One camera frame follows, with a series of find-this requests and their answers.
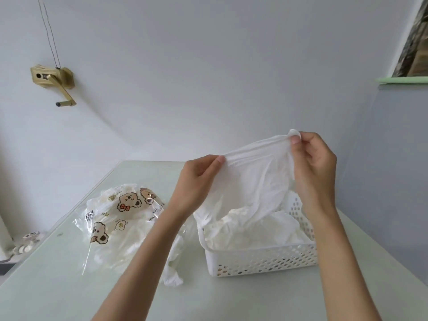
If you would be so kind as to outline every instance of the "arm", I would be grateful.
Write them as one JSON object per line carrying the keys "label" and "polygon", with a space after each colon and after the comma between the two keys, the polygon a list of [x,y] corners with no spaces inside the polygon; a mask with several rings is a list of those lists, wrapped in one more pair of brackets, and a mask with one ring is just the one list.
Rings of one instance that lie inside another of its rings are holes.
{"label": "arm", "polygon": [[336,156],[315,133],[292,136],[296,190],[317,242],[329,321],[381,321],[335,208]]}
{"label": "arm", "polygon": [[167,208],[92,321],[146,319],[175,236],[205,200],[224,161],[207,155],[185,163]]}

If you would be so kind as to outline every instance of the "person's left hand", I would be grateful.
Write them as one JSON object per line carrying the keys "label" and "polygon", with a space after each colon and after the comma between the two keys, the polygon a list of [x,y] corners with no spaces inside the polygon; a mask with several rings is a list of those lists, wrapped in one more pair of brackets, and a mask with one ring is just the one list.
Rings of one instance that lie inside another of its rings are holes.
{"label": "person's left hand", "polygon": [[187,161],[180,173],[175,190],[168,203],[177,217],[186,220],[204,202],[226,158],[207,155]]}

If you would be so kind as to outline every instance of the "plastic basket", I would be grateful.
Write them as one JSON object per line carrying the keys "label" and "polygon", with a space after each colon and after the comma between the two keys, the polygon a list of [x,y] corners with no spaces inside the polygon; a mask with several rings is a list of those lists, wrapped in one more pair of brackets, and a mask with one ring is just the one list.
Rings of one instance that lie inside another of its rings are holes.
{"label": "plastic basket", "polygon": [[291,192],[286,203],[288,213],[299,222],[300,228],[312,242],[283,247],[218,251],[208,248],[203,230],[198,228],[199,241],[205,249],[210,275],[241,276],[317,265],[318,256],[313,227],[302,212],[299,196]]}

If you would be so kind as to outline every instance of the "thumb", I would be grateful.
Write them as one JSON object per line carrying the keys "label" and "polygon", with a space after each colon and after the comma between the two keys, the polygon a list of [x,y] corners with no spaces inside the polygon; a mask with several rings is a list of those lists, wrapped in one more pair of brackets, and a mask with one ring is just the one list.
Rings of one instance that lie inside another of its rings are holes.
{"label": "thumb", "polygon": [[203,176],[208,178],[211,181],[214,180],[214,177],[220,171],[223,163],[226,162],[226,158],[223,155],[217,156],[217,158],[210,164],[210,166],[205,170]]}
{"label": "thumb", "polygon": [[303,146],[302,140],[299,136],[293,135],[290,137],[292,144],[292,155],[294,159],[294,169],[307,171],[309,169],[309,163],[306,159],[306,151]]}

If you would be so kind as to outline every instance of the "transparent bag with bear print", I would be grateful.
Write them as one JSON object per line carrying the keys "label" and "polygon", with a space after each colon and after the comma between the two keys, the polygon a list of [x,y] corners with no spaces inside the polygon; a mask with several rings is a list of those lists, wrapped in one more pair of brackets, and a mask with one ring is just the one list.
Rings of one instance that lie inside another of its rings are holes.
{"label": "transparent bag with bear print", "polygon": [[[150,229],[163,212],[164,203],[150,189],[125,184],[89,199],[74,220],[88,241],[83,273],[109,268],[123,273]],[[175,267],[188,227],[183,225],[174,239],[160,282],[177,286],[183,280]]]}

